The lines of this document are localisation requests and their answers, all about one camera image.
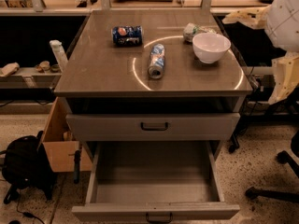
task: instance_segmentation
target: drawer handle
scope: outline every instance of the drawer handle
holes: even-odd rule
[[[150,220],[150,215],[147,213],[146,214],[146,219],[149,224],[168,224],[172,222],[172,213],[169,214],[169,220]]]
[[[157,125],[153,125],[153,124],[150,125],[141,122],[141,129],[143,131],[166,131],[168,127],[169,127],[168,122],[161,124],[161,127],[158,127]]]

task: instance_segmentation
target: black backpack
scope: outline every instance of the black backpack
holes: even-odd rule
[[[51,170],[45,148],[40,143],[42,132],[37,136],[24,136],[12,141],[6,150],[2,167],[3,178],[11,184],[4,203],[18,198],[17,189],[30,186],[42,189],[47,200],[51,199],[56,174]]]

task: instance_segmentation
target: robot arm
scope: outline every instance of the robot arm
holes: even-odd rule
[[[230,13],[222,21],[264,29],[274,47],[287,51],[285,57],[272,61],[276,86],[268,102],[286,99],[299,84],[299,0],[274,0],[267,7]]]

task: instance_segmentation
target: black chair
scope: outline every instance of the black chair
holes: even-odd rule
[[[292,152],[299,157],[299,131],[295,134],[292,138],[291,142],[291,149]],[[299,165],[295,162],[295,160],[288,154],[286,151],[282,151],[278,153],[277,156],[278,162],[285,164],[288,163],[295,174],[299,177]],[[299,203],[299,194],[296,193],[289,193],[289,192],[281,192],[281,191],[273,191],[273,190],[263,190],[263,189],[256,189],[254,187],[247,189],[245,195],[251,199],[255,199],[258,196],[279,199],[282,201],[292,202],[292,203]]]

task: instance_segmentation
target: drawer front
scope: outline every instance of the drawer front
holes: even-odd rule
[[[102,142],[80,221],[230,219],[237,204],[224,201],[208,142]]]
[[[67,115],[80,141],[227,140],[239,114]]]

